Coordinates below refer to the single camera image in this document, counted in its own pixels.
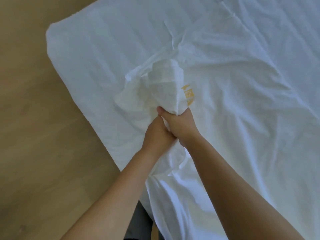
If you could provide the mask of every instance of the white fabric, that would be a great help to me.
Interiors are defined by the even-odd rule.
[[[225,3],[249,30],[214,0],[99,0],[50,27],[48,54],[121,170],[143,135],[113,97],[124,89],[130,70],[127,78],[140,77],[155,61],[176,59],[185,82],[194,81],[200,91],[190,109],[201,133],[306,239],[319,239],[314,64],[320,29],[310,18],[318,15],[318,1],[304,0],[301,8],[299,0],[281,0],[285,8],[279,0],[232,1]],[[212,24],[195,25],[197,31],[179,36],[208,10]],[[308,18],[297,22],[295,11]],[[285,45],[274,45],[277,40]],[[172,54],[171,47],[179,52]],[[303,74],[305,84],[299,79]],[[154,168],[146,183],[150,200],[146,192],[140,200],[167,239],[224,238],[199,184],[179,144]]]
[[[141,78],[127,83],[126,88],[114,97],[124,116],[145,133],[162,106],[169,113],[180,115],[188,108],[185,96],[183,69],[176,60],[165,59],[152,65],[152,70]]]

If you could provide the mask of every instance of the brown floor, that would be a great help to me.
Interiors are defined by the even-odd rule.
[[[119,173],[46,53],[93,1],[0,0],[1,240],[59,239]]]

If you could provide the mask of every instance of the person's right hand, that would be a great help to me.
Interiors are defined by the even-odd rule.
[[[168,122],[170,132],[179,139],[182,146],[185,147],[192,138],[201,136],[189,108],[181,115],[171,114],[160,106],[157,112]]]

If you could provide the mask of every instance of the person's leg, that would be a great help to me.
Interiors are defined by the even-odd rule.
[[[138,201],[124,239],[150,240],[152,224],[153,221]]]

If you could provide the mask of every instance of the person's left arm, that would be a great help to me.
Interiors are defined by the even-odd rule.
[[[162,118],[156,117],[146,131],[142,148],[113,185],[61,240],[122,240],[152,167],[170,149],[175,139],[166,129]]]

